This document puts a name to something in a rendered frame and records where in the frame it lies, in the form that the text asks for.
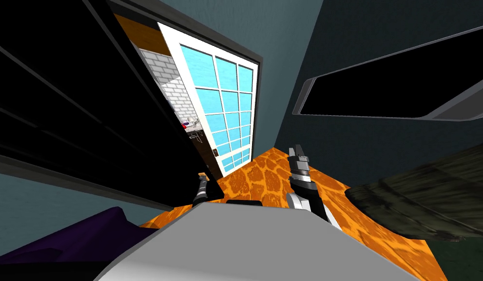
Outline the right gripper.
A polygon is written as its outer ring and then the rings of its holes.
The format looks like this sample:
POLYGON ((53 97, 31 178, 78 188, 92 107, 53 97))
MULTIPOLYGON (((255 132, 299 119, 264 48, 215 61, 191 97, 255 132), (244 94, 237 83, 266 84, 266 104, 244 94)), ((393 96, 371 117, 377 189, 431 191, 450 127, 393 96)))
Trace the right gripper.
POLYGON ((289 147, 289 157, 288 161, 290 167, 308 167, 309 159, 304 156, 301 145, 296 144, 294 147, 289 147))

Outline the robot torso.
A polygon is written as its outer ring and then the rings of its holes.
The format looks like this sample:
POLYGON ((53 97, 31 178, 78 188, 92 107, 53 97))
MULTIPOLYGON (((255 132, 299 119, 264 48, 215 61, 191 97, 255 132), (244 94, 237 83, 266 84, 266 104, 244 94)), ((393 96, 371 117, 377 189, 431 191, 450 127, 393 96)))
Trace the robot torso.
POLYGON ((205 202, 94 281, 419 281, 308 210, 205 202))

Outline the white door with blue panes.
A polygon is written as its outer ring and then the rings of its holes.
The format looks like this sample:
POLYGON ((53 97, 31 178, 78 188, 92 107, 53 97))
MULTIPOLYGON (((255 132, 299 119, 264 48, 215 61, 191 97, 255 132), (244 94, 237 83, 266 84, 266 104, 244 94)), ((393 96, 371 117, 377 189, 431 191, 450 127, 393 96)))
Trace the white door with blue panes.
POLYGON ((223 176, 252 160, 259 66, 159 24, 223 176))

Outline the black cabinet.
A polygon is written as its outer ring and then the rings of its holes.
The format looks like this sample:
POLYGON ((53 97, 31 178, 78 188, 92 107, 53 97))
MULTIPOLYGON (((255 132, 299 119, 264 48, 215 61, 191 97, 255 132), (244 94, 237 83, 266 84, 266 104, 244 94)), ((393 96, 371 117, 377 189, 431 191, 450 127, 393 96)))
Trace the black cabinet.
POLYGON ((131 0, 0 0, 0 173, 129 203, 191 204, 213 175, 156 83, 131 0))

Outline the dark purple sofa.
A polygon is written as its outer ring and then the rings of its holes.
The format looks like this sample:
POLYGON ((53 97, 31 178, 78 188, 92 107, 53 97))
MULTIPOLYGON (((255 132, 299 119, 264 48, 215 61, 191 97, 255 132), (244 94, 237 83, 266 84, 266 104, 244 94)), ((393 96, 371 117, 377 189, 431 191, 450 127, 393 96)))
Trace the dark purple sofa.
POLYGON ((0 256, 0 281, 94 281, 155 232, 112 207, 0 256))

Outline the black window with grey frame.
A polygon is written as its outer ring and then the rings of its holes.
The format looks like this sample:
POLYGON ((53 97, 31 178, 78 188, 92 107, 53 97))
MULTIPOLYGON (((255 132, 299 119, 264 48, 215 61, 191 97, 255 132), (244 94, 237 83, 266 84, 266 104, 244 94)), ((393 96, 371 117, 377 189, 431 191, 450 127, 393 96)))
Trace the black window with grey frame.
POLYGON ((483 26, 306 80, 293 115, 483 118, 483 26))

